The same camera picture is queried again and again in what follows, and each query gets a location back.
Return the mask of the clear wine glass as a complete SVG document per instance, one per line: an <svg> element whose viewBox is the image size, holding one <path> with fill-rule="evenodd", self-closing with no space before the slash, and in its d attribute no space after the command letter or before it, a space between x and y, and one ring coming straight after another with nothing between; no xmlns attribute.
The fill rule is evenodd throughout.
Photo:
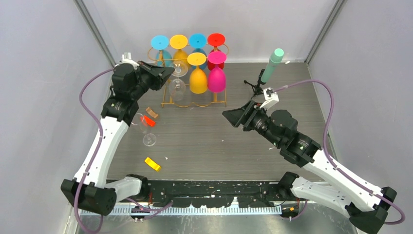
<svg viewBox="0 0 413 234"><path fill-rule="evenodd" d="M169 93L173 101L182 100L186 91L186 84L181 79L188 73L188 66L180 61L176 60L170 65L174 72L169 83Z"/></svg>
<svg viewBox="0 0 413 234"><path fill-rule="evenodd" d="M147 124L143 114L135 114L131 122L131 127L143 135L142 142L145 146L151 147L156 144L157 138L150 132L150 126Z"/></svg>

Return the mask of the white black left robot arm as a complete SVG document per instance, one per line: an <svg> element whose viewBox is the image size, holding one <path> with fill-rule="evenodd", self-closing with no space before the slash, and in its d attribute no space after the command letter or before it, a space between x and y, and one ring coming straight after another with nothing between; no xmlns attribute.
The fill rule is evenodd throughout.
<svg viewBox="0 0 413 234"><path fill-rule="evenodd" d="M98 124L92 146L73 179L63 180L60 187L75 209L103 216L126 198L143 202L149 197L146 177L129 174L108 183L107 174L115 151L139 109L138 100L148 90L160 90L174 68L127 61L115 66L112 72L111 95L103 105L101 118L92 116Z"/></svg>

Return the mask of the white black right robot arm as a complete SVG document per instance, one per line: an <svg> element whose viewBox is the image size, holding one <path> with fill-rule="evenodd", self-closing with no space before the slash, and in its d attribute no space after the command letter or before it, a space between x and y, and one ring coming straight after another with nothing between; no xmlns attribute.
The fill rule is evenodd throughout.
<svg viewBox="0 0 413 234"><path fill-rule="evenodd" d="M367 234L376 234L382 228L390 208L383 199L393 202L397 192L369 183L331 158L320 144L297 131L298 121L287 110L275 110L268 116L260 103L250 100L243 107L222 114L233 127L242 125L243 131L256 131L279 149L285 160L330 184L319 186L287 172L278 186L282 199L295 196L312 200L344 215Z"/></svg>

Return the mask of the blue wine glass left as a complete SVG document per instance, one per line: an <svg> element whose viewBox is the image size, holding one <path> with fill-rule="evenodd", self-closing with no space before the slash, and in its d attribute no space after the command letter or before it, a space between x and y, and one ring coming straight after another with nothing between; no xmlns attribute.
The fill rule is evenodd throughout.
<svg viewBox="0 0 413 234"><path fill-rule="evenodd" d="M170 67L172 56L166 50L169 46L169 39L166 36L157 35L151 39L150 44L153 49L158 50L158 53L155 56L156 62L154 64L162 67Z"/></svg>

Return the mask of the blue wine glass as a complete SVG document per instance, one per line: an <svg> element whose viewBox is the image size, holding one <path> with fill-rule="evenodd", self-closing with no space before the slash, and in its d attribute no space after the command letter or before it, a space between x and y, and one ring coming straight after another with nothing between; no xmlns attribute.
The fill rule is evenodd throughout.
<svg viewBox="0 0 413 234"><path fill-rule="evenodd" d="M203 34L197 33L189 37L189 44L193 47L191 53L202 53L206 56L206 52L203 50L203 47L207 44L207 39Z"/></svg>
<svg viewBox="0 0 413 234"><path fill-rule="evenodd" d="M158 53L155 56L156 62L154 64L162 67L170 67L172 56L166 50L169 46L169 39L166 36L157 35L151 39L150 44L153 49L158 50Z"/></svg>

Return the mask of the yellow wine glass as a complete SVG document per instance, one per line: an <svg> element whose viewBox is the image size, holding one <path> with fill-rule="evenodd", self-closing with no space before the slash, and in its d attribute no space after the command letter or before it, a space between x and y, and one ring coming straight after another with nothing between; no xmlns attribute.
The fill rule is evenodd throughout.
<svg viewBox="0 0 413 234"><path fill-rule="evenodd" d="M200 68L206 61L206 55L200 52L194 52L188 55L187 61L195 69L191 72L189 77L189 88L194 94L202 94L207 91L207 76Z"/></svg>
<svg viewBox="0 0 413 234"><path fill-rule="evenodd" d="M184 48L188 44L188 39L184 35L174 35L169 40L170 46L176 50L175 54L173 55L172 59L174 61L180 61L185 65L189 66L188 63L188 53L184 50Z"/></svg>

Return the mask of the yellow wine glass back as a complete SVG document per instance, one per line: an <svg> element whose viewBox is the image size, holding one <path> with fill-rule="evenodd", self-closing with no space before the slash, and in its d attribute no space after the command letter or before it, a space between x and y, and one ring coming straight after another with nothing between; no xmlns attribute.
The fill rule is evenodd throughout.
<svg viewBox="0 0 413 234"><path fill-rule="evenodd" d="M188 39L184 35L174 35L169 40L170 46L176 50L175 54L173 55L172 59L174 61L180 61L185 65L189 66L188 63L188 53L184 50L184 48L188 44Z"/></svg>

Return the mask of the pink wine glass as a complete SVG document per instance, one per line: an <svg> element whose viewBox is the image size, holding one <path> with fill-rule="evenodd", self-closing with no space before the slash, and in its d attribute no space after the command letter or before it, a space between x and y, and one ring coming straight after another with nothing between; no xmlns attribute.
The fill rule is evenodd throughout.
<svg viewBox="0 0 413 234"><path fill-rule="evenodd" d="M210 52L207 57L207 65L210 70L208 76L208 89L219 93L226 88L226 75L223 71L223 64L226 61L226 54L221 51Z"/></svg>

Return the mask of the blue wine glass right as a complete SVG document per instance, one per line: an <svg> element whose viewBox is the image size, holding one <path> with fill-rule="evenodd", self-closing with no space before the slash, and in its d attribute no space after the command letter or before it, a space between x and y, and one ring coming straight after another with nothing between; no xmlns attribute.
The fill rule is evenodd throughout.
<svg viewBox="0 0 413 234"><path fill-rule="evenodd" d="M203 47L207 44L207 39L203 34L197 33L189 37L189 44L193 47L191 53L202 53L206 56L206 52L203 50Z"/></svg>

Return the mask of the red wine glass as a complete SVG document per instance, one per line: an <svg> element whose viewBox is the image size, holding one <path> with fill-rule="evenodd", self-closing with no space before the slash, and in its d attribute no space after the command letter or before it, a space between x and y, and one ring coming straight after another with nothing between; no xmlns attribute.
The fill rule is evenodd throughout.
<svg viewBox="0 0 413 234"><path fill-rule="evenodd" d="M213 46L213 49L210 51L210 53L214 51L221 51L218 47L223 45L225 43L225 36L221 33L213 33L208 36L207 42L209 45ZM219 64L219 67L221 69L224 69L225 63ZM209 60L207 61L207 67L211 71L214 67L215 64L212 64Z"/></svg>

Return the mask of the small black tripod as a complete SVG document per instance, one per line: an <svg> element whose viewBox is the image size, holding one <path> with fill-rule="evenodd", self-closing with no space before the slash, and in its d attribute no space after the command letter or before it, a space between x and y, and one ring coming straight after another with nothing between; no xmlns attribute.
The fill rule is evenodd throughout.
<svg viewBox="0 0 413 234"><path fill-rule="evenodd" d="M271 96L273 93L275 93L273 89L271 89L270 91L264 91L263 88L261 87L261 85L266 84L266 82L263 82L263 78L270 78L273 72L274 71L267 72L266 69L261 69L256 85L248 82L247 80L244 80L244 83L250 85L253 90L253 95L250 99L253 99L256 96L263 95L263 94Z"/></svg>

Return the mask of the orange red block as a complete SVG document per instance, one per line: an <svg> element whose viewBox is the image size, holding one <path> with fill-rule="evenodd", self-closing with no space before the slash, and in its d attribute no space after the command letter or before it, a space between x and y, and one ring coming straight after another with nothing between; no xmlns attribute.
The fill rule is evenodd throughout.
<svg viewBox="0 0 413 234"><path fill-rule="evenodd" d="M148 125L148 126L150 126L150 127L153 127L153 126L155 126L156 125L156 122L154 121L154 120L152 120L150 117L148 117L148 116L144 116L143 117L143 120L145 121L145 123Z"/></svg>

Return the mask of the mint green bottle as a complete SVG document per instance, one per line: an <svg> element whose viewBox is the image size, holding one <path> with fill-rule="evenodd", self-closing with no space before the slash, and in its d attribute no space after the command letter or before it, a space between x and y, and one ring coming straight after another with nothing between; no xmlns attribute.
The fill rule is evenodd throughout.
<svg viewBox="0 0 413 234"><path fill-rule="evenodd" d="M283 56L284 56L284 50L281 48L277 48L271 53L269 62L266 68L264 69L264 72L260 78L262 84L265 84L268 82L275 68L278 66L279 63L282 62Z"/></svg>

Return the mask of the yellow block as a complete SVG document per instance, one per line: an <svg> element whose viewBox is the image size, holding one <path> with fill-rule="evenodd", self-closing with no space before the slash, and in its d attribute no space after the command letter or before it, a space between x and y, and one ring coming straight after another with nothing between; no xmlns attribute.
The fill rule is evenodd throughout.
<svg viewBox="0 0 413 234"><path fill-rule="evenodd" d="M161 166L158 164L158 163L156 163L155 161L153 161L150 157L147 157L145 160L144 160L144 162L148 165L148 166L150 166L153 170L155 170L155 171L160 171L161 170Z"/></svg>

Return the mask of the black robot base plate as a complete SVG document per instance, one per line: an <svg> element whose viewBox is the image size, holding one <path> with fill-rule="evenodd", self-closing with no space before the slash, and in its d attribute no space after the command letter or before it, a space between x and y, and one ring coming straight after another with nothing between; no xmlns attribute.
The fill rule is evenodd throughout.
<svg viewBox="0 0 413 234"><path fill-rule="evenodd" d="M130 196L136 202L150 202L157 208L172 203L174 208L266 208L277 205L302 208L297 198L277 182L237 180L148 180L144 195Z"/></svg>

